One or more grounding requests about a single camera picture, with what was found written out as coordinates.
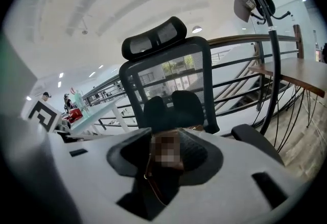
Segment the metal railing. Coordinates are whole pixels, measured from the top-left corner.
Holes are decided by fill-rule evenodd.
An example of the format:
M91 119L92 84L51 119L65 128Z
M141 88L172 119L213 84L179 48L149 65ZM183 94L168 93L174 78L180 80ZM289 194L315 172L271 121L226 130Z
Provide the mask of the metal railing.
M278 36L279 41L292 41L292 42L296 42L296 45L298 45L299 39L296 37L292 37L292 36ZM217 39L212 39L212 40L208 40L208 43L210 45L211 49L214 48L219 48L219 47L224 47L224 46L229 46L229 45L233 45L233 44L241 44L241 43L249 43L249 42L254 42L254 47L257 47L257 52L258 55L253 56L253 57L248 57L248 58L243 58L243 59L238 59L238 60L234 60L234 61L230 61L230 62L226 62L226 63L221 63L221 64L214 64L212 66L212 69L218 69L224 66L229 66L229 65L234 65L234 64L238 64L238 63L242 63L242 62L250 62L253 60L256 60L258 63L264 63L265 58L267 57L271 57L272 54L266 54L264 55L263 53L263 45L262 42L263 41L270 41L270 37L269 35L265 35L265 34L251 34L251 35L238 35L238 36L230 36L230 37L223 37L223 38L217 38ZM291 54L291 53L298 53L298 50L292 50L292 51L286 51L286 52L281 52L281 55L283 54ZM187 75L191 75L193 73L198 73L200 72L200 70L185 70L183 72L181 72L179 74L179 77L183 77L183 76L187 76ZM259 109L259 107L261 107L262 102L265 100L269 100L270 96L266 96L266 98L263 100L263 92L264 92L264 88L267 86L267 84L264 84L264 75L255 73L255 74L250 74L250 75L246 75L246 76L241 76L241 77L236 77L234 79L230 79L224 82L220 82L218 84L213 85L213 88L217 88L217 87L221 87L221 86L225 86L225 85L231 85L235 82L240 82L240 81L244 81L244 80L248 80L250 78L254 78L254 77L260 77L260 85L256 88L252 88L246 92L242 92L239 94L234 94L232 96L228 96L228 97L224 97L221 99L215 99L214 103L221 103L221 102L226 102L235 98L239 98L239 97L243 97L246 96L247 94L251 94L253 92L260 92L259 93L259 97L258 100L253 101L251 103L245 104L243 106L240 107L236 107L236 108L232 108L226 111L222 111L220 113L216 113L216 117L220 117L220 116L225 116L225 115L229 115L241 110L244 110L246 108L252 107L252 106L257 106L257 109ZM146 87L150 87L153 85L157 85L157 84L161 84L165 81L169 81L171 79L162 79L162 80L158 80L158 81L154 81L151 82L149 84L146 84L144 88ZM119 76L116 75L112 78L110 78L109 80L103 82L101 85L97 86L96 88L94 88L92 91L90 91L89 93L87 93L86 95L83 96L83 99L85 100L86 103L88 103L88 105L92 106L92 105L96 105L98 103L102 103L105 101L109 101L112 99L116 99L117 97L123 97L125 95L124 89L122 87L118 87L117 84L120 82ZM113 94L111 96L104 96L101 97L99 96L99 98L95 98L92 99L92 97L94 97L96 94L100 95L99 93L102 91L106 91L112 87L117 87L117 93ZM287 89L287 87L283 87L279 90L279 92L283 92ZM201 91L203 90L202 88L200 89L196 89L192 92L197 92L197 91ZM118 109L124 109L126 111L126 108L131 107L131 104L127 104L127 105L122 105L122 106L118 106ZM129 118L135 118L134 115L128 115L128 116L122 116L124 119L129 119ZM95 125L100 125L102 126L104 129L106 127L119 127L120 125L117 124L104 124L102 122L102 120L115 120L115 117L103 117L99 120L99 124L95 124ZM134 125L127 125L129 127L137 127L137 124Z

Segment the ceiling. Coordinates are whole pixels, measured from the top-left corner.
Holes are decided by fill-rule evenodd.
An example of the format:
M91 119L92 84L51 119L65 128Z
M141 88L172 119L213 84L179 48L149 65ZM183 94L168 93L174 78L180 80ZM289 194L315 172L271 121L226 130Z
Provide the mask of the ceiling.
M206 39L242 34L250 25L235 17L233 0L16 0L4 28L39 79L52 83L65 72L69 83L79 83L93 71L94 78L100 75L100 65L105 71L125 62L126 37L173 15L186 24L188 36L200 25L198 35Z

